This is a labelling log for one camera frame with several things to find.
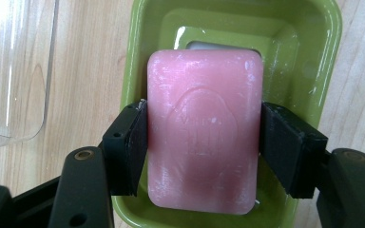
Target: clear plastic container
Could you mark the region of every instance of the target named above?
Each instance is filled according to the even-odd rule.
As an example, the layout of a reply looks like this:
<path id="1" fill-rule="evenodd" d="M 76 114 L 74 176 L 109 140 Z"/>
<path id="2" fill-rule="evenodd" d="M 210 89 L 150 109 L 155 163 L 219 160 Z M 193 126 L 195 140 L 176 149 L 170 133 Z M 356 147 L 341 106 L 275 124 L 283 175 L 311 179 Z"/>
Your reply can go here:
<path id="1" fill-rule="evenodd" d="M 54 9 L 54 0 L 0 0 L 0 146 L 44 122 Z"/>

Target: soap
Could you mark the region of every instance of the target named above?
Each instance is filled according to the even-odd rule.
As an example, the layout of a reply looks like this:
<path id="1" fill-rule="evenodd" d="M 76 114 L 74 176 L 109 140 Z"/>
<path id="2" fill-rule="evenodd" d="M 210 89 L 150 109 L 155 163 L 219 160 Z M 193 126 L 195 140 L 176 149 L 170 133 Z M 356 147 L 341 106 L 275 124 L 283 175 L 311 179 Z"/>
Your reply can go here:
<path id="1" fill-rule="evenodd" d="M 148 196 L 243 215 L 256 200 L 262 60 L 253 50 L 161 50 L 147 66 Z"/>

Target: green plastic container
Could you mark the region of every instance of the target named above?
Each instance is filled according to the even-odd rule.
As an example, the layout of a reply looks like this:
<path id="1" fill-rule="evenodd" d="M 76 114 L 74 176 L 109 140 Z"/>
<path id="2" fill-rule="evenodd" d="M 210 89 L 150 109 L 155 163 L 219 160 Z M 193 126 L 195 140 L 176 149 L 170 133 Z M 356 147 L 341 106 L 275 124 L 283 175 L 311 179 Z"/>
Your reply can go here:
<path id="1" fill-rule="evenodd" d="M 263 100 L 284 105 L 318 126 L 341 34 L 334 0 L 135 0 L 121 106 L 146 97 L 146 67 L 159 49 L 194 42 L 257 50 L 264 62 Z M 259 159 L 259 205 L 244 216 L 165 209 L 147 195 L 116 197 L 134 227 L 293 227 L 298 202 Z"/>

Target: green soap dish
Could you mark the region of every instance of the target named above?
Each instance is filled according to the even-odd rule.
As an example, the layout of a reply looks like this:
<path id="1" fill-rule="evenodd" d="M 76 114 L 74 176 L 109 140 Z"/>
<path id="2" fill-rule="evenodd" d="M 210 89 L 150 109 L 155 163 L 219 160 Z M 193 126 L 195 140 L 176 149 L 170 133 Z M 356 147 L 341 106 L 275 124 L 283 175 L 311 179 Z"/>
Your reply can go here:
<path id="1" fill-rule="evenodd" d="M 341 17 L 335 0 L 135 0 L 121 106 L 146 97 L 146 66 L 159 49 L 197 42 L 257 50 L 264 62 L 263 100 L 284 105 L 317 127 L 336 58 Z M 116 197 L 118 215 L 134 227 L 293 227 L 290 198 L 262 158 L 259 205 L 244 216 L 165 209 L 147 195 Z"/>

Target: wooden table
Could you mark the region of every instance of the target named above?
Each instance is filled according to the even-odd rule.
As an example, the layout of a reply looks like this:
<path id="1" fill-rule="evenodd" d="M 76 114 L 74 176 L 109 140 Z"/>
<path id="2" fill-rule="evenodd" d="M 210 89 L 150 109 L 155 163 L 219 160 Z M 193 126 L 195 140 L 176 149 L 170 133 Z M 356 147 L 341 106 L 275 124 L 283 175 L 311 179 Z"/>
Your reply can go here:
<path id="1" fill-rule="evenodd" d="M 329 150 L 365 152 L 365 1 L 338 4 L 343 34 L 319 130 Z M 97 144 L 117 116 L 131 8 L 132 0 L 59 1 L 46 122 L 33 139 L 0 147 L 0 184 L 14 196 L 60 175 L 65 156 Z M 319 226 L 316 199 L 302 200 L 296 227 Z M 116 227 L 128 226 L 117 217 Z"/>

